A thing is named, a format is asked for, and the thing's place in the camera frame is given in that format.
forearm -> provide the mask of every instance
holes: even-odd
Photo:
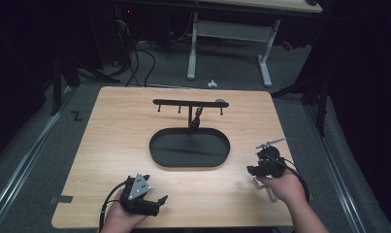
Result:
[[[307,202],[288,204],[296,233],[329,232]]]
[[[121,227],[116,225],[108,225],[107,227],[104,225],[101,233],[129,233],[134,229],[133,226],[130,227]]]

stand base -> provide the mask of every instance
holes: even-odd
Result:
[[[228,138],[213,128],[192,134],[188,128],[161,129],[149,142],[152,159],[164,167],[215,167],[226,160],[230,148]]]

wooden tabletop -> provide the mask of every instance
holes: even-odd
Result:
[[[244,7],[257,7],[265,9],[293,11],[302,13],[321,13],[319,4],[311,6],[305,0],[199,0],[216,4],[229,4]]]
[[[149,140],[158,130],[186,127],[188,111],[158,106],[153,99],[215,101],[229,107],[204,109],[200,127],[220,130],[230,141],[226,161],[211,168],[167,168],[156,164]],[[150,175],[152,190],[145,197],[169,198],[158,216],[139,227],[221,227],[292,225],[286,206],[273,203],[258,189],[246,166],[257,165],[255,147],[283,137],[271,95],[264,91],[103,87],[85,129],[52,219],[56,228],[98,227],[99,213],[110,191],[128,176]],[[287,141],[276,144],[292,160]]]

white desk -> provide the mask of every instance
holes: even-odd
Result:
[[[264,8],[280,11],[293,11],[301,13],[321,13],[319,5],[310,6],[305,0],[198,0],[199,2],[228,4],[242,7]],[[264,42],[266,47],[262,55],[258,55],[258,64],[261,69],[264,86],[271,87],[271,77],[268,72],[267,59],[271,47],[277,35],[280,20],[277,19],[272,27],[244,25],[208,20],[198,20],[198,14],[194,14],[192,29],[192,46],[189,54],[188,74],[189,80],[195,79],[196,70],[196,43],[198,36],[228,38],[236,40]]]

hand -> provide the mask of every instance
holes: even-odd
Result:
[[[270,187],[274,195],[289,204],[296,201],[305,201],[304,188],[298,178],[288,169],[285,169],[280,178],[257,177],[256,180]]]
[[[119,200],[122,191],[123,189],[116,194],[115,200]],[[146,218],[147,216],[128,214],[119,202],[115,201],[108,210],[101,233],[129,233]]]

